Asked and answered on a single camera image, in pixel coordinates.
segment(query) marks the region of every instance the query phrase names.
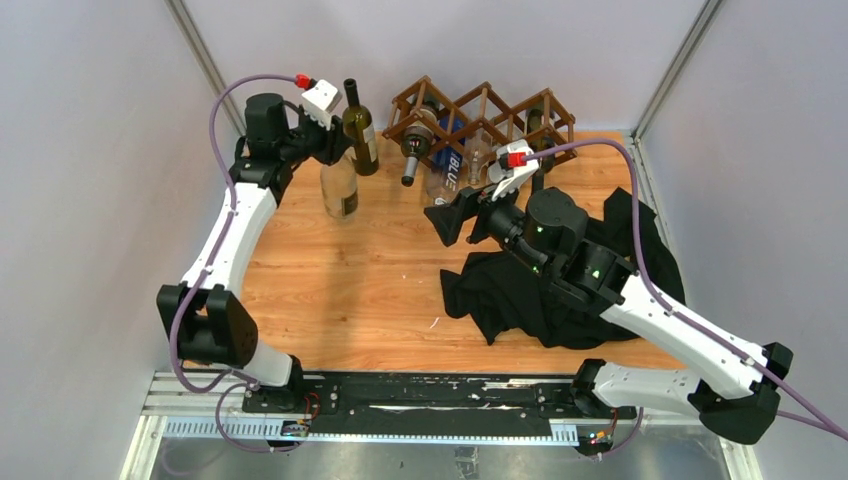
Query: cable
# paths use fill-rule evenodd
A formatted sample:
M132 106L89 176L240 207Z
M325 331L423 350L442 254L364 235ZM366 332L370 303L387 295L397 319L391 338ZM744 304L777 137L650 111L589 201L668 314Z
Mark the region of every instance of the cable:
M618 409L616 408L612 414L612 425L609 427L610 436L615 435L615 427L618 426Z
M294 77L290 77L288 75L276 75L270 73L261 73L258 75L244 77L231 83L224 89L223 92L221 92L220 95L218 95L218 98L212 105L212 112L209 113L209 141L212 143L212 153L215 154L215 160L218 163L218 168L221 170L221 174L224 176L224 182L227 184L227 191L230 193L230 211L227 212L227 218L224 220L224 226L221 228L218 238L215 239L212 249L209 251L209 257L206 259L204 269L200 272L200 275L197 277L194 285L191 286L191 289L189 289L188 293L177 307L177 312L174 314L174 320L171 322L171 331L168 335L168 350L171 357L171 367L174 369L174 375L176 375L177 380L179 380L180 384L185 387L186 390L193 393L211 392L212 389L221 383L221 380L223 380L228 374L233 374L240 380L247 382L248 388L251 390L258 387L255 378L236 370L221 372L221 374L215 377L209 385L206 385L205 387L198 387L186 378L182 366L180 365L179 352L177 348L177 337L179 336L180 324L182 324L183 316L185 315L186 310L188 310L188 306L191 304L194 296L197 295L197 291L200 289L200 286L203 285L203 282L212 270L212 265L215 263L215 257L218 256L218 251L221 249L221 245L223 245L224 239L227 237L227 232L229 232L230 226L233 223L233 217L235 217L236 204L238 200L236 198L236 188L233 184L233 179L230 177L229 172L227 172L227 165L224 162L224 157L221 155L221 148L218 146L218 138L215 134L215 120L218 117L218 110L221 108L221 104L224 103L224 99L227 98L227 95L229 95L230 92L235 90L237 87L255 80L282 80L291 83L295 83L296 81Z
M227 433L226 430L224 430L224 424L221 422L221 409L224 405L224 399L227 398L227 395L229 395L233 390L241 387L248 389L250 388L250 385L248 385L247 383L236 383L234 385L231 385L226 390L224 390L224 393L221 394L221 397L218 398L218 403L215 405L215 426L218 427L218 433L221 434L221 438L223 438L225 442L238 448L239 450L249 453L283 453L290 452L295 448L299 447L300 444L293 445L291 447L251 447L250 445L245 445L239 442L238 440L234 439Z
M224 445L218 453L203 462L199 467L195 467L191 470L177 470L168 463L168 455L178 448L175 446L169 448L168 445L170 445L171 441L172 439L166 438L162 444L162 451L159 453L159 466L161 466L162 470L165 470L165 472L172 477L189 477L196 473L200 473L201 470L206 469L209 465L218 461L218 459L221 458L221 456L227 451L227 446Z
M826 430L826 431L828 431L828 432L830 432L830 433L832 433L832 434L834 434L834 435L836 435L836 436L838 436L838 437L840 437L840 438L842 438L846 441L848 441L848 432L846 432L845 429L843 429L842 427L840 427L839 425L834 423L833 420L828 418L827 415L822 413L821 410L816 408L812 403L810 403L806 398L804 398L804 396L802 396L795 389L793 389L791 386L789 386L789 384L787 384L782 378L775 375L771 370L766 368L765 365L761 365L759 362L750 358L747 353L745 353L743 350L741 350L736 345L733 345L732 343L728 342L727 340L722 338L717 333L715 333L712 330L708 329L707 327L701 325L700 323L692 320L691 318L686 316L686 314L674 310L672 308L671 304L669 302L667 302L659 294L659 292L657 292L657 289L654 287L654 284L651 283L651 278L648 276L648 270L645 267L645 257L644 257L644 254L642 253L642 235L641 235L641 232L639 231L639 180L638 180L638 175L636 174L636 163L633 161L633 158L630 156L630 154L627 152L627 149L625 149L624 146L622 146L620 143L618 143L614 140L610 140L610 139L607 139L607 138L590 138L590 139L587 139L587 140L579 140L579 141L576 141L576 142L558 145L556 147L549 148L547 150L542 150L542 151L536 152L532 155L528 155L525 158L527 160L541 159L542 157L545 157L547 155L555 155L555 154L557 154L559 152L563 152L565 150L571 150L571 149L574 149L574 148L585 147L585 146L588 146L588 145L608 145L608 146L611 146L611 147L615 148L616 150L618 150L618 152L621 154L621 156L624 157L625 162L627 162L627 169L630 171L630 184L631 184L631 189L632 189L632 202L631 202L632 205L631 206L632 206L632 210L633 210L633 214L632 214L633 215L633 250L636 253L636 264L637 264L637 267L638 267L638 270L639 270L638 275L642 278L642 283L645 284L645 288L648 290L648 293L651 294L651 296L654 298L654 300L656 300L657 303L662 305L662 307L665 308L667 311L672 312L672 314L675 317L677 317L680 321L682 321L686 325L694 328L698 332L702 333L703 335L707 336L708 338L710 338L714 342L716 342L719 345L721 345L722 347L726 348L727 350L729 350L731 353L733 353L737 357L741 358L746 363L751 363L753 365L753 367L758 372L760 372L761 374L763 374L763 376L765 376L766 378L768 378L769 380L774 382L775 385L777 385L778 387L783 389L783 391L788 393L790 397L792 397L796 402L798 402L808 412L810 412L811 414L813 414L813 416L818 418L821 421L822 425L821 426L816 425L816 424L814 424L813 420L810 420L810 419L807 419L807 418L804 418L804 417L799 417L795 414L791 414L791 413L787 413L787 412L783 412L783 411L778 412L778 415L780 415L781 417L784 417L784 418L789 418L789 419L792 419L792 420L799 421L799 422L804 423L806 425L812 425L812 426L817 427L817 428L826 427L826 429L825 428L822 428L822 429Z

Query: wooden surface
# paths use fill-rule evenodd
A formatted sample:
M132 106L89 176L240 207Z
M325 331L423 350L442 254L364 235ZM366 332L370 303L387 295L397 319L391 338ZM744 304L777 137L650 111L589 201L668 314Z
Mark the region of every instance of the wooden surface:
M604 136L620 140L617 133ZM680 366L641 339L585 351L548 349L514 329L487 346L470 317L445 315L439 269L460 271L469 252L496 251L497 244L442 246L422 213L423 169L413 187L401 186L400 150L378 139L380 170L359 177L359 209L351 221L339 223L324 212L317 162L295 174L244 282L242 301L265 342L296 355L306 369L572 373L584 358ZM599 146L579 149L577 159L549 175L548 185L600 218L607 196L629 182L615 150ZM466 222L467 231L472 223Z

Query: white backdrop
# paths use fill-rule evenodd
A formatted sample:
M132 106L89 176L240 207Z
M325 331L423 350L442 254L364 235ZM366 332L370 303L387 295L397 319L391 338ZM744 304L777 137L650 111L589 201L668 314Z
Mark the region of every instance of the white backdrop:
M514 104L551 87L581 130L632 128L703 0L187 0L225 80L307 73L385 126L422 75L450 97L488 80ZM263 86L235 94L239 105Z
M793 349L787 380L843 427L846 23L840 1L725 2L645 137L686 298ZM756 448L766 480L846 478L848 445L816 429L778 419Z
M0 65L0 478L117 478L220 208L214 95L162 1L4 1Z

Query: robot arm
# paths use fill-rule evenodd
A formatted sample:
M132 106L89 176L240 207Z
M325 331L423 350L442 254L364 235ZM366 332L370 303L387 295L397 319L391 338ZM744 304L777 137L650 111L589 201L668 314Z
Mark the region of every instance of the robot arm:
M549 188L531 195L526 213L516 207L518 187L539 168L537 160L523 161L529 151L524 141L502 148L490 167L494 184L463 189L450 205L425 209L442 243L455 243L462 223L476 217L469 243L494 238L563 303L642 336L689 368L638 369L587 360L572 383L572 394L587 414L641 406L698 417L713 432L739 443L759 440L777 413L775 385L750 363L670 315L627 260L585 239L588 215L568 195ZM664 297L674 310L740 347L779 377L788 372L792 352L786 347L762 347L738 338Z
M282 96L254 95L247 100L247 133L236 146L229 170L236 193L231 212L226 189L218 219L197 260L178 285L163 285L156 303L165 333L170 334L180 302L202 271L208 275L182 316L178 332L179 358L241 370L259 383L277 387L292 401L303 371L297 358L277 352L259 339L253 318L239 298L248 262L265 225L279 207L294 171L310 157L332 165L353 144L342 133L341 119L330 114L341 95L328 82L312 82L296 108L298 125L289 128ZM222 230L229 223L222 240ZM220 248L214 264L207 259Z

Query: brown wine rack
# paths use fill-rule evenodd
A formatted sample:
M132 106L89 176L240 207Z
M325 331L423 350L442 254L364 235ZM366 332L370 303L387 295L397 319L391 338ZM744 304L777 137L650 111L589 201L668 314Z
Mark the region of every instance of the brown wine rack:
M447 125L453 126L455 119L458 118L465 126L450 133L439 126L438 122L433 122L428 116L421 114L421 105L428 94L435 97L441 104L441 110L437 115L438 120L447 117ZM531 107L542 110L542 121L539 128L525 134L524 113ZM430 128L438 139L430 148L431 156L447 146L462 152L463 147L460 141L474 136L481 129L500 145L520 139L525 139L532 144L539 139L547 138L556 145L574 141L574 115L568 113L548 88L510 107L492 89L489 82L483 82L458 99L451 100L433 84L430 77L425 75L392 100L392 110L388 125L383 130L383 136L400 144L403 140L403 131L417 121ZM561 152L556 156L555 163L559 165L575 156L573 150ZM428 167L432 165L430 158L421 159L421 161Z

